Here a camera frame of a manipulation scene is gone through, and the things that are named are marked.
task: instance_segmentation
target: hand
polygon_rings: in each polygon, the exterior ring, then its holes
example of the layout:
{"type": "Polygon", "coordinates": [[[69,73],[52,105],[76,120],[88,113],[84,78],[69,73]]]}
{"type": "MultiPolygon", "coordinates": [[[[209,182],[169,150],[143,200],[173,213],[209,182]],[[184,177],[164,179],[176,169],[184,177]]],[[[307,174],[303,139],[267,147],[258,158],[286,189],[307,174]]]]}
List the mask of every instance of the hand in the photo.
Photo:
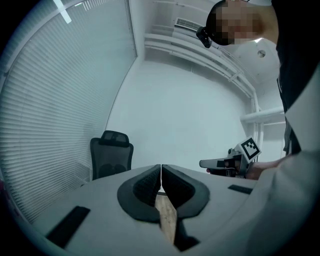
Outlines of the hand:
{"type": "MultiPolygon", "coordinates": [[[[291,157],[291,154],[286,155],[285,157],[273,161],[273,162],[254,162],[250,165],[248,171],[246,172],[245,177],[249,180],[258,180],[261,173],[266,169],[276,168],[279,164],[281,164],[284,160],[291,157]]],[[[235,169],[239,172],[240,161],[234,162],[235,169]]]]}
{"type": "MultiPolygon", "coordinates": [[[[234,162],[235,169],[239,172],[240,169],[240,161],[234,162]]],[[[250,165],[248,171],[246,172],[245,178],[249,180],[258,180],[261,173],[268,168],[272,168],[271,163],[262,163],[262,162],[254,162],[250,165]]]]}

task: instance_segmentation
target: window blinds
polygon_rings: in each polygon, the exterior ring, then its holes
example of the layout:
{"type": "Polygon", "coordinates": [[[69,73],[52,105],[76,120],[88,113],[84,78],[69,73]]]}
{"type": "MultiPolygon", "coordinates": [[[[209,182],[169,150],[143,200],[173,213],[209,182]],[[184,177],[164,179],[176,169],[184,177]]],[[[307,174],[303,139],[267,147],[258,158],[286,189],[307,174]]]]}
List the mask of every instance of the window blinds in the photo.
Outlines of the window blinds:
{"type": "MultiPolygon", "coordinates": [[[[91,180],[90,140],[102,135],[136,57],[127,1],[86,3],[66,9],[70,23],[58,14],[33,34],[0,94],[0,167],[31,223],[55,200],[91,180]]],[[[33,22],[23,26],[32,31],[39,23],[29,16],[26,20],[33,22]]],[[[18,28],[9,44],[17,47],[25,37],[18,28]]],[[[13,52],[8,45],[2,67],[13,52]]]]}

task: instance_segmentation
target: white wall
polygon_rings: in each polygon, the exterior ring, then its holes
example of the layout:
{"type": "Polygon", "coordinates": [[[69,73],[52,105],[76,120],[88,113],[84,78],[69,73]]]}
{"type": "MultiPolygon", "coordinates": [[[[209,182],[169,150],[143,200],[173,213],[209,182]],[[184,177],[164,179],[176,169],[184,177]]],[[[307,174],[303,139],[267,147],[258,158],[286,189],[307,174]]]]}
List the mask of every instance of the white wall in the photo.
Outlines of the white wall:
{"type": "MultiPolygon", "coordinates": [[[[271,79],[265,83],[256,86],[256,93],[258,97],[259,106],[263,110],[283,106],[278,89],[277,79],[271,79]]],[[[277,119],[275,122],[284,122],[285,119],[277,119]]],[[[264,137],[262,153],[258,158],[259,162],[275,161],[285,155],[283,148],[285,124],[274,124],[264,126],[264,137]]]]}
{"type": "Polygon", "coordinates": [[[151,0],[129,0],[131,23],[138,58],[145,59],[145,33],[154,23],[156,5],[151,0]]]}
{"type": "Polygon", "coordinates": [[[175,164],[205,172],[199,160],[225,157],[246,137],[239,120],[245,106],[218,74],[209,80],[145,61],[122,85],[106,128],[129,136],[132,168],[175,164]]]}
{"type": "Polygon", "coordinates": [[[256,85],[255,88],[259,106],[263,110],[283,106],[276,77],[256,85]]]}
{"type": "Polygon", "coordinates": [[[283,151],[285,146],[285,124],[274,124],[264,126],[263,146],[259,162],[269,162],[278,160],[286,155],[283,151]]]}

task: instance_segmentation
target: white pipe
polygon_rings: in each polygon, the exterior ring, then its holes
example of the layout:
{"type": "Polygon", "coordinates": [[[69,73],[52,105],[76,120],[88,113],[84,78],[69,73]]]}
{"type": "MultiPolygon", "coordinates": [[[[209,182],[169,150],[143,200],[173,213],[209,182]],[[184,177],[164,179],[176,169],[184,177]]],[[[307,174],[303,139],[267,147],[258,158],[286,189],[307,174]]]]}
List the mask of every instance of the white pipe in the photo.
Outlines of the white pipe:
{"type": "Polygon", "coordinates": [[[190,50],[181,48],[176,45],[172,45],[172,44],[168,44],[168,43],[164,43],[164,42],[157,42],[157,41],[145,41],[144,45],[145,46],[156,46],[156,47],[160,47],[160,48],[164,48],[164,49],[169,49],[169,50],[181,53],[181,54],[185,54],[187,56],[191,56],[191,57],[195,58],[196,60],[202,61],[202,62],[206,63],[207,65],[212,66],[215,69],[219,70],[220,72],[226,74],[228,76],[228,78],[231,77],[231,74],[228,71],[226,71],[225,69],[223,69],[221,66],[219,66],[218,64],[216,64],[216,63],[212,62],[211,60],[209,60],[208,58],[203,57],[203,56],[201,56],[195,52],[192,52],[190,50]]]}
{"type": "Polygon", "coordinates": [[[257,141],[256,140],[256,138],[257,138],[257,126],[256,126],[256,123],[254,123],[253,124],[253,139],[255,140],[255,141],[257,141]]]}
{"type": "Polygon", "coordinates": [[[246,77],[241,73],[238,76],[252,91],[253,94],[253,100],[254,100],[254,112],[259,112],[259,104],[258,104],[258,97],[256,93],[256,89],[253,87],[253,85],[246,79],[246,77]]]}
{"type": "Polygon", "coordinates": [[[165,29],[170,29],[170,30],[174,30],[175,28],[172,26],[165,26],[165,25],[158,25],[158,24],[153,24],[153,27],[160,27],[160,28],[165,28],[165,29]]]}
{"type": "Polygon", "coordinates": [[[240,120],[248,123],[252,123],[255,121],[255,119],[267,118],[267,117],[270,117],[276,114],[282,114],[282,113],[284,113],[284,108],[282,106],[279,106],[279,107],[263,110],[260,112],[254,112],[251,114],[240,116],[240,120]]]}
{"type": "MultiPolygon", "coordinates": [[[[177,32],[177,33],[180,33],[182,35],[189,36],[189,37],[192,37],[194,39],[199,40],[198,37],[197,37],[196,31],[194,31],[194,30],[189,30],[189,29],[185,29],[183,27],[179,27],[178,25],[174,25],[173,31],[177,32]]],[[[211,48],[215,48],[215,49],[218,50],[219,47],[220,47],[219,44],[217,44],[214,41],[212,41],[211,48]]]]}
{"type": "Polygon", "coordinates": [[[169,37],[171,37],[171,35],[172,35],[172,31],[163,30],[163,29],[155,29],[155,28],[152,29],[152,33],[157,33],[157,34],[169,36],[169,37]]]}
{"type": "Polygon", "coordinates": [[[234,63],[234,65],[236,65],[236,67],[241,70],[242,72],[243,71],[246,71],[246,73],[256,82],[256,83],[259,83],[259,81],[256,79],[255,76],[253,76],[249,70],[238,60],[236,59],[230,52],[228,52],[226,49],[222,48],[221,46],[218,47],[218,49],[220,51],[222,51],[224,54],[225,54],[225,58],[230,60],[234,63]]]}
{"type": "Polygon", "coordinates": [[[229,63],[227,63],[224,59],[222,59],[221,57],[213,54],[212,52],[208,52],[206,49],[204,49],[203,47],[194,45],[193,43],[190,42],[186,42],[185,40],[181,40],[178,38],[174,38],[172,36],[165,36],[165,35],[161,35],[161,34],[150,34],[150,33],[146,33],[144,34],[144,37],[146,39],[155,39],[155,40],[161,40],[161,41],[167,41],[170,43],[174,43],[174,44],[178,44],[187,48],[192,49],[193,51],[199,52],[205,56],[208,56],[209,58],[214,59],[215,61],[221,63],[222,65],[226,66],[228,69],[230,69],[232,72],[236,73],[237,70],[230,65],[229,63]]]}
{"type": "Polygon", "coordinates": [[[254,102],[254,98],[252,97],[251,98],[251,112],[253,113],[253,112],[255,112],[255,102],[254,102]]]}
{"type": "Polygon", "coordinates": [[[178,52],[174,52],[174,51],[173,51],[173,52],[170,52],[169,54],[170,54],[170,55],[173,55],[173,56],[177,56],[177,57],[183,58],[183,59],[185,59],[185,60],[187,60],[187,61],[196,63],[196,64],[198,64],[198,65],[200,65],[200,66],[202,66],[202,67],[206,67],[206,66],[207,66],[207,65],[205,65],[204,63],[202,63],[201,61],[197,61],[197,60],[195,60],[194,58],[188,57],[188,56],[186,56],[186,55],[184,55],[184,54],[181,54],[181,53],[178,53],[178,52]]]}
{"type": "Polygon", "coordinates": [[[262,151],[262,145],[264,143],[264,123],[260,123],[260,137],[259,137],[259,148],[262,151]]]}
{"type": "Polygon", "coordinates": [[[228,57],[224,54],[223,51],[221,51],[221,52],[222,52],[221,58],[222,58],[223,60],[225,60],[226,62],[230,63],[230,65],[232,65],[236,70],[239,70],[239,71],[243,72],[242,69],[241,69],[232,59],[228,58],[228,57]]]}
{"type": "Polygon", "coordinates": [[[179,2],[159,1],[159,0],[156,0],[156,1],[153,1],[153,2],[154,3],[158,3],[158,4],[169,4],[169,5],[175,5],[175,6],[181,6],[181,7],[188,7],[188,8],[195,9],[195,10],[198,10],[200,12],[203,12],[205,14],[209,14],[210,13],[210,11],[203,10],[203,9],[200,9],[198,7],[195,7],[195,6],[188,5],[188,4],[183,4],[183,3],[179,3],[179,2]]]}
{"type": "Polygon", "coordinates": [[[231,81],[235,80],[236,77],[237,77],[239,74],[240,74],[240,71],[238,71],[237,73],[234,73],[234,75],[231,76],[231,77],[228,79],[228,82],[231,82],[231,81]]]}
{"type": "Polygon", "coordinates": [[[265,123],[265,126],[273,126],[273,125],[285,125],[286,122],[270,122],[270,123],[265,123]]]}
{"type": "Polygon", "coordinates": [[[255,135],[255,141],[258,143],[260,130],[258,130],[258,123],[255,123],[255,129],[256,129],[256,135],[255,135]]]}
{"type": "MultiPolygon", "coordinates": [[[[181,39],[181,40],[186,40],[189,43],[195,44],[195,45],[200,46],[200,47],[204,47],[204,45],[202,44],[202,42],[199,39],[194,38],[194,37],[189,36],[189,35],[186,35],[186,34],[182,34],[180,32],[174,31],[172,33],[172,37],[173,38],[178,38],[178,39],[181,39]]],[[[217,55],[219,57],[221,57],[222,54],[223,54],[222,51],[220,51],[220,50],[218,50],[218,49],[216,49],[214,47],[210,47],[209,49],[207,49],[207,51],[210,51],[210,52],[212,52],[213,54],[215,54],[215,55],[217,55]]]]}
{"type": "MultiPolygon", "coordinates": [[[[201,62],[204,61],[205,63],[201,63],[199,65],[203,66],[205,65],[205,67],[217,72],[218,74],[220,74],[223,77],[226,77],[227,79],[230,77],[231,74],[229,74],[226,70],[222,69],[222,70],[218,70],[215,67],[212,67],[212,63],[211,61],[209,61],[208,59],[201,57],[200,55],[197,55],[193,52],[190,52],[186,49],[171,45],[171,44],[166,44],[166,43],[160,43],[160,42],[153,42],[153,41],[146,41],[145,42],[145,47],[146,48],[151,48],[151,49],[156,49],[156,50],[160,50],[160,51],[164,51],[167,53],[172,53],[174,55],[178,55],[178,57],[184,58],[186,59],[184,56],[188,57],[187,60],[189,61],[193,61],[194,63],[201,62]]],[[[252,98],[252,94],[241,84],[241,82],[237,81],[237,80],[233,80],[232,81],[233,84],[235,84],[248,98],[252,98]]]]}

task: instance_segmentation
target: black office chair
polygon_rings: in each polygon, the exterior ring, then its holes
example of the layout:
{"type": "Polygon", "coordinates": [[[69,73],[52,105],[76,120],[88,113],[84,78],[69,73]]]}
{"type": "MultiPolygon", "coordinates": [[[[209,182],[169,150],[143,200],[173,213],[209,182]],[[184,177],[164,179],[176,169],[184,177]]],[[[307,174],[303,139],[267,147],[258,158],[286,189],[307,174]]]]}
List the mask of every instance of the black office chair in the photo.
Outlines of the black office chair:
{"type": "Polygon", "coordinates": [[[134,146],[126,134],[106,130],[101,138],[90,141],[92,180],[131,170],[134,146]]]}

